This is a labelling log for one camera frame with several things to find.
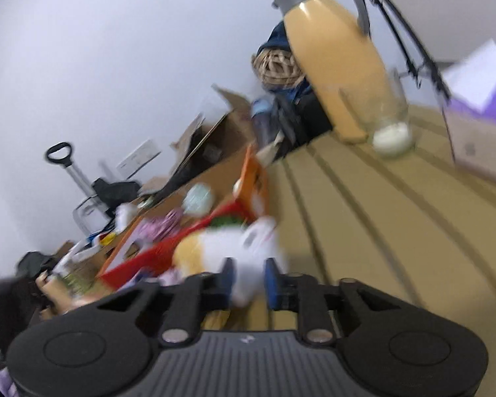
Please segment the red cardboard fruit box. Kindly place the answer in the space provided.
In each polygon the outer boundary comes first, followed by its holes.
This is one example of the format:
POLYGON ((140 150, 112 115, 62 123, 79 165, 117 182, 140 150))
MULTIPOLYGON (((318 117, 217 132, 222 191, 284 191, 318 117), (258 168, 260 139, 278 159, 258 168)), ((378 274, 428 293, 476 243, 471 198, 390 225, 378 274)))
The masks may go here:
POLYGON ((209 226, 215 218, 234 215, 243 222, 252 222, 268 214, 268 176, 257 158, 255 145, 248 144, 137 217, 114 246, 107 248, 108 258, 97 273, 97 280, 118 289, 142 269, 158 276, 172 267, 173 253, 180 241, 209 226), (187 204, 190 189, 197 185, 211 191, 211 205, 203 211, 191 211, 187 204), (145 244, 137 253, 128 254, 145 224, 171 218, 178 211, 183 215, 174 229, 145 244))

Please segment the open brown cardboard box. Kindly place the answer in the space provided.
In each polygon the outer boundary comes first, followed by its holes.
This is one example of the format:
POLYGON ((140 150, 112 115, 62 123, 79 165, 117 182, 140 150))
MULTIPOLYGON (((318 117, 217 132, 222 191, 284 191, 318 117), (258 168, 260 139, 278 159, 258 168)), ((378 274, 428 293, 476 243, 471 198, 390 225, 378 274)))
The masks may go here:
POLYGON ((207 110, 200 112, 171 144, 175 164, 165 177, 153 177, 141 187, 143 196, 153 196, 157 202, 170 196, 199 174, 254 141, 250 122, 251 103, 236 91, 214 84, 212 90, 222 104, 227 105, 221 115, 207 110))

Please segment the white and orange plush toy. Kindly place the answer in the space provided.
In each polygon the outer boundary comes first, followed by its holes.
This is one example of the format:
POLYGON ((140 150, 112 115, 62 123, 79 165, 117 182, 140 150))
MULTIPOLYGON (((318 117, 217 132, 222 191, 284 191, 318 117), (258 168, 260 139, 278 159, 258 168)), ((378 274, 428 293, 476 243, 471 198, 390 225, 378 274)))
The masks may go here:
POLYGON ((234 263, 231 300, 248 306, 264 289, 265 263, 272 258, 278 269, 288 271, 287 257, 278 239, 276 220, 263 216, 242 226, 207 227, 184 238, 175 248, 173 266, 181 277, 218 273, 228 258, 234 263))

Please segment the dark blue cloth bag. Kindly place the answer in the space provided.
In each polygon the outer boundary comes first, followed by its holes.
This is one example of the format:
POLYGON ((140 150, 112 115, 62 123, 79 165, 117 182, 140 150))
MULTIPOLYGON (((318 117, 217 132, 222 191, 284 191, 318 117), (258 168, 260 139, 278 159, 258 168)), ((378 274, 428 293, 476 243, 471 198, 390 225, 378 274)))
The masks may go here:
POLYGON ((252 55, 251 64, 266 91, 294 104, 313 94, 311 83, 290 48, 283 22, 274 27, 268 39, 252 55))

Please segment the beige paper carton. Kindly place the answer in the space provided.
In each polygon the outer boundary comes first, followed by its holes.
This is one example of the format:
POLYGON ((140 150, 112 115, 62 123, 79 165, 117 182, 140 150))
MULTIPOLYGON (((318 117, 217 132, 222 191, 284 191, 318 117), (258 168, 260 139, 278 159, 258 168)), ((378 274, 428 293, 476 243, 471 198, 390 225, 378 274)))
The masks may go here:
POLYGON ((57 314, 63 315, 76 308, 66 284, 58 276, 43 272, 35 279, 35 284, 49 299, 57 314))

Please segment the woven rattan ball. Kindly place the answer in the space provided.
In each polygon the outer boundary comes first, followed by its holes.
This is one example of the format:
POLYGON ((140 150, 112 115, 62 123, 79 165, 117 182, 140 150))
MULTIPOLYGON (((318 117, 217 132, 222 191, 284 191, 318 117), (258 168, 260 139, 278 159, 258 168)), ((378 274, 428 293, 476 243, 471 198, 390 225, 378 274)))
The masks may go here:
POLYGON ((278 48, 263 48, 252 55, 253 71, 267 90, 292 89, 306 79, 290 51, 278 48))

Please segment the black backpack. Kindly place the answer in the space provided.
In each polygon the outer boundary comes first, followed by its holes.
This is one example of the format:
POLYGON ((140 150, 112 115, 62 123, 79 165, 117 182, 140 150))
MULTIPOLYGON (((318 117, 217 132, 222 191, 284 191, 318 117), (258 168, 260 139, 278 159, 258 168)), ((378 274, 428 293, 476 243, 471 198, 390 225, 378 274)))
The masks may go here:
POLYGON ((58 261, 38 251, 27 252, 17 263, 16 276, 26 276, 35 280, 43 272, 51 272, 58 261))

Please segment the green spray bottle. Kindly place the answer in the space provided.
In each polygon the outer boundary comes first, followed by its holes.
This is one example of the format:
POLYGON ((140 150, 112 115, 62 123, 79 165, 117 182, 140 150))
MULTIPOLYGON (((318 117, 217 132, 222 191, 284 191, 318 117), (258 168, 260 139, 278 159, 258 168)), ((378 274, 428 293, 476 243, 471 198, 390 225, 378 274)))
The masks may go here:
POLYGON ((86 294, 88 289, 87 283, 73 273, 68 266, 57 264, 52 270, 52 274, 64 283, 72 297, 84 296, 86 294))

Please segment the white wall socket strip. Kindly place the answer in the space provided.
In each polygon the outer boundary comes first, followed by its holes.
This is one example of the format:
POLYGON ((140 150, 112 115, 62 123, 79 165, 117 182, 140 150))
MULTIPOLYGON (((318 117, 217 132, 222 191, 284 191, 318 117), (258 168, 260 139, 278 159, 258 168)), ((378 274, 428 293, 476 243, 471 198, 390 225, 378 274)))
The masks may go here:
POLYGON ((129 179, 161 153, 153 140, 146 140, 123 159, 116 169, 124 179, 129 179))

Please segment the iridescent plastic bag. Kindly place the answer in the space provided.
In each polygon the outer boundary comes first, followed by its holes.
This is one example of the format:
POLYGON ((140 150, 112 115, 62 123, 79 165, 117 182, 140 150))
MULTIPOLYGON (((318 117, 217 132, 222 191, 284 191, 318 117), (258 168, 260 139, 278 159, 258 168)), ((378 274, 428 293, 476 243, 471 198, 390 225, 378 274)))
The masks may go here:
POLYGON ((210 213, 214 203, 215 196, 210 186, 196 183, 184 197, 184 213, 191 217, 202 218, 210 213))

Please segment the blue water bottle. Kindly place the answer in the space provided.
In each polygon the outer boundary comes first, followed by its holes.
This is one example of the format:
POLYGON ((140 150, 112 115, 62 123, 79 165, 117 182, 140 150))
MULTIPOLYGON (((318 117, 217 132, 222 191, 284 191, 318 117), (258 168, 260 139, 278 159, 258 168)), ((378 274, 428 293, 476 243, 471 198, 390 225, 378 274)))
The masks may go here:
POLYGON ((261 150, 271 144, 277 135, 273 118, 273 102, 266 97, 253 101, 251 123, 258 149, 261 150))

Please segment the purple tissue box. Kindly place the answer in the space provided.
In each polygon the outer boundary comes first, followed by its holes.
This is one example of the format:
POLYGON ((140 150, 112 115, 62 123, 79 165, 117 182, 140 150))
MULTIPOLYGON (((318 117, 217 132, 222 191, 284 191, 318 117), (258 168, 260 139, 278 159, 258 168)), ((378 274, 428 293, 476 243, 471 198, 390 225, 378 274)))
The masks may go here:
POLYGON ((454 163, 496 182, 496 42, 443 71, 451 98, 442 115, 454 163))

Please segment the yellow thermos jug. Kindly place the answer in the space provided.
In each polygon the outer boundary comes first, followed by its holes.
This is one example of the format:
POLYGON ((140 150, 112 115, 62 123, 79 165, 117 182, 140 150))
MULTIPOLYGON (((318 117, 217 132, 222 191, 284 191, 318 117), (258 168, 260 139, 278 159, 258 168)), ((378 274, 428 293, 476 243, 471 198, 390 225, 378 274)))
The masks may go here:
POLYGON ((337 137, 347 144, 363 143, 366 132, 340 92, 363 98, 368 91, 385 94, 389 87, 387 70, 370 38, 365 1, 353 1, 356 15, 336 0, 274 0, 297 63, 337 137))

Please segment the glass candle jar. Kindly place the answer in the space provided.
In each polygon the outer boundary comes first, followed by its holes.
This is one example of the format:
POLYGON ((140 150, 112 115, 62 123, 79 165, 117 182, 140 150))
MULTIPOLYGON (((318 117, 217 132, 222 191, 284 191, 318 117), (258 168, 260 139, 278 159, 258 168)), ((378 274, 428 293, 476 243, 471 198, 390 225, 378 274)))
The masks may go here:
POLYGON ((368 75, 342 89, 340 97, 377 155, 392 159, 414 146, 408 101, 395 68, 368 75))

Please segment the lilac fleece cloth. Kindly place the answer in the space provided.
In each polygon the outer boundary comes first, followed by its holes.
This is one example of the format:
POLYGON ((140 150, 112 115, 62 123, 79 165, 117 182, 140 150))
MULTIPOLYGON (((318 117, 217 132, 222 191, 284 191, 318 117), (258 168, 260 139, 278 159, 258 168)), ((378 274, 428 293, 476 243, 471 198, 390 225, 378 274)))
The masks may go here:
POLYGON ((153 243, 175 235, 181 229, 184 211, 175 208, 164 217, 147 218, 141 220, 137 227, 138 238, 153 243))

